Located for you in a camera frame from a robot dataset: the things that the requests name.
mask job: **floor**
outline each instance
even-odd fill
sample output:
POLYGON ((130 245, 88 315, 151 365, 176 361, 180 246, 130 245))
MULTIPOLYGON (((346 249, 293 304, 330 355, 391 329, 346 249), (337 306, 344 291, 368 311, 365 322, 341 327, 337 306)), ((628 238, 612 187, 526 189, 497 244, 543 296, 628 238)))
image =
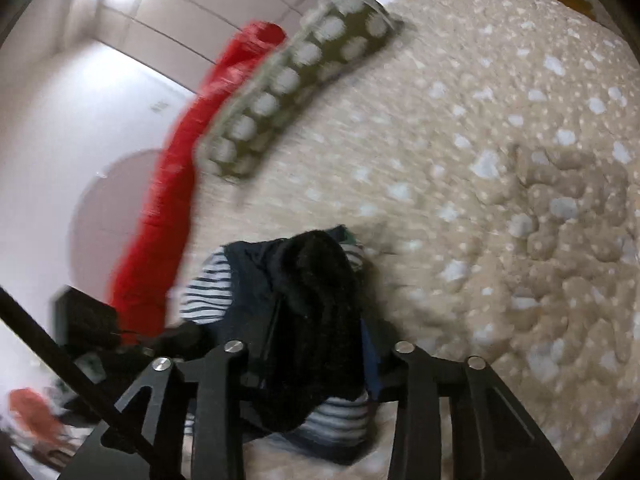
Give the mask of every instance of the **floor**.
MULTIPOLYGON (((191 99, 98 41, 0 89, 0 284, 46 330, 65 285, 105 299, 148 189, 150 151, 191 99)), ((1 322, 0 354, 20 364, 0 371, 1 415, 7 391, 38 390, 50 376, 1 322)))
POLYGON ((228 40, 250 20, 298 29, 317 0, 103 0, 96 37, 195 90, 228 40))

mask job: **bed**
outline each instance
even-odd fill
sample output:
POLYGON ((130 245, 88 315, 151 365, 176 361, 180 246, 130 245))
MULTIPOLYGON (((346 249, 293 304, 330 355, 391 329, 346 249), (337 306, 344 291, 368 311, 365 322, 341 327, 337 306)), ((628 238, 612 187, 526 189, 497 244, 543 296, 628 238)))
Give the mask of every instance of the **bed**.
MULTIPOLYGON (((315 98, 254 179, 201 175, 182 280, 227 242, 345 224, 404 337, 484 356, 574 477, 596 478, 639 411, 638 62, 555 0, 386 8, 402 32, 315 98)), ((384 478, 393 422, 379 410, 349 467, 254 441, 247 475, 384 478)))

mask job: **red object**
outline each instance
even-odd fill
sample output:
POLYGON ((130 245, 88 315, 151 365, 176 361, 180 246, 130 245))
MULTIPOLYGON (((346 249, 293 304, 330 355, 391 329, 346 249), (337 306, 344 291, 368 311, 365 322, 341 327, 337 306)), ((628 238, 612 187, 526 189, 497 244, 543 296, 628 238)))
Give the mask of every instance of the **red object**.
POLYGON ((9 392, 9 410, 14 420, 37 440, 60 446, 62 423, 51 413, 47 401, 31 388, 9 392))
MULTIPOLYGON (((285 38, 280 27, 265 22, 236 34, 162 150, 136 235, 112 275, 109 302, 122 330, 144 336, 164 330, 166 295, 191 228, 195 143, 225 100, 285 38)), ((125 334, 123 342, 135 342, 135 336, 125 334)))

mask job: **white polka dot pattern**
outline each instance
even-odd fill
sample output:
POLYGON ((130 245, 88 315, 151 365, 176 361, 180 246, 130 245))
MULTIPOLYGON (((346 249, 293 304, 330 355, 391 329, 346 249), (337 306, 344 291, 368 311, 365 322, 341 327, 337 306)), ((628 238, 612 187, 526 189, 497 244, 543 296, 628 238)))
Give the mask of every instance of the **white polka dot pattern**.
POLYGON ((217 162, 214 162, 213 160, 206 160, 206 171, 207 173, 216 175, 216 176, 220 176, 222 174, 222 168, 220 168, 220 165, 217 162))
POLYGON ((362 0, 331 0, 337 9, 344 15, 353 14, 364 9, 362 0))
POLYGON ((276 75, 273 83, 271 83, 271 89, 273 89, 276 94, 289 94, 293 92, 299 84, 300 76, 298 72, 287 66, 276 75))
POLYGON ((374 38, 381 38, 386 34, 388 25, 382 16, 372 15, 367 20, 367 32, 374 38))
POLYGON ((305 41, 293 53, 293 63, 298 66, 309 66, 317 63, 321 57, 320 47, 305 41))
POLYGON ((266 117, 278 109, 278 100, 271 94, 264 92, 251 105, 254 114, 266 117))
POLYGON ((316 28, 314 36, 322 43, 324 41, 337 40, 346 30, 347 26, 343 20, 337 16, 329 16, 316 28))
POLYGON ((240 118, 231 127, 230 136, 235 140, 249 140, 256 132, 255 121, 246 115, 240 118))
POLYGON ((236 158, 236 145, 229 139, 219 139, 214 148, 214 158, 218 162, 233 162, 236 158))
POLYGON ((357 36, 356 38, 351 38, 347 41, 347 43, 341 48, 340 53, 345 61, 353 61, 364 54, 366 47, 366 38, 357 36))
MULTIPOLYGON (((345 223, 380 271, 380 302, 403 336, 444 358, 485 355, 549 436, 574 478, 591 480, 607 465, 638 414, 640 315, 632 264, 635 215, 640 216, 638 62, 620 38, 553 0, 398 0, 389 10, 409 23, 399 41, 318 95, 269 153, 242 209, 236 207, 235 190, 213 177, 203 179, 194 233, 197 254, 189 274, 197 272, 210 248, 219 244, 345 223), (480 7, 483 12, 476 14, 480 7), (521 27, 526 22, 534 28, 521 27), (492 32, 481 33, 489 24, 492 32), (569 35, 569 28, 580 38, 569 35), (549 60, 551 68, 545 66, 546 56, 558 64, 549 60), (488 68, 482 59, 492 60, 488 68), (427 92, 436 81, 447 90, 432 99, 427 92), (620 94, 610 92, 612 88, 620 94), (532 90, 546 99, 530 99, 532 90), (602 102, 602 113, 591 110, 591 98, 602 102), (509 122, 512 115, 522 117, 522 126, 509 122), (532 184, 526 198, 508 199, 513 189, 523 187, 510 151, 516 144, 541 146, 543 150, 530 154, 532 164, 562 166, 562 181, 532 184), (592 153, 602 164, 610 164, 609 159, 625 164, 628 207, 621 195, 603 202, 598 179, 592 186, 584 183, 582 194, 572 191, 580 184, 572 177, 575 162, 557 158, 561 148, 592 153), (596 249, 591 243, 584 249, 603 259, 612 257, 606 251, 624 258, 598 260, 606 267, 605 276, 623 273, 623 280, 616 279, 619 285, 600 290, 601 285, 592 284, 583 291, 586 284, 573 280, 565 291, 564 279, 558 283, 556 274, 545 274, 547 260, 532 264, 519 259, 545 253, 552 241, 558 254, 567 244, 580 244, 581 234, 573 228, 545 235, 541 225, 547 213, 532 214, 529 191, 536 208, 565 197, 574 200, 578 212, 587 203, 581 205, 581 200, 591 200, 592 207, 607 214, 631 212, 621 228, 633 242, 624 238, 622 246, 610 245, 604 237, 593 243, 596 249), (548 200, 534 202, 550 191, 548 200), (520 237, 529 228, 534 231, 520 237), (460 278, 446 280, 456 276, 460 278), (540 280, 534 286, 542 287, 549 276, 550 290, 556 292, 547 298, 526 297, 527 287, 516 279, 536 276, 540 280), (571 295, 569 301, 565 294, 571 295), (619 331, 600 315, 631 309, 630 320, 620 317, 620 322, 630 323, 628 330, 619 331), (594 312, 598 318, 590 317, 583 332, 574 332, 574 311, 594 312), (567 319, 554 314, 559 312, 567 312, 567 319), (621 332, 629 334, 626 360, 615 351, 615 345, 624 342, 616 339, 621 332), (584 341, 580 363, 580 356, 571 356, 574 335, 584 341)), ((540 171, 540 178, 556 176, 553 170, 533 171, 540 171)), ((602 186, 602 192, 611 191, 612 183, 602 186)), ((549 218, 558 222, 572 216, 574 202, 554 202, 559 216, 552 218, 549 212, 549 218)), ((573 220, 563 225, 571 226, 573 220)), ((380 444, 366 459, 333 470, 334 480, 385 475, 393 439, 392 407, 385 410, 378 419, 380 444)), ((300 473, 309 479, 327 476, 325 464, 292 454, 285 458, 262 450, 259 442, 249 446, 246 458, 249 480, 300 473)), ((449 460, 445 446, 444 478, 449 460)))

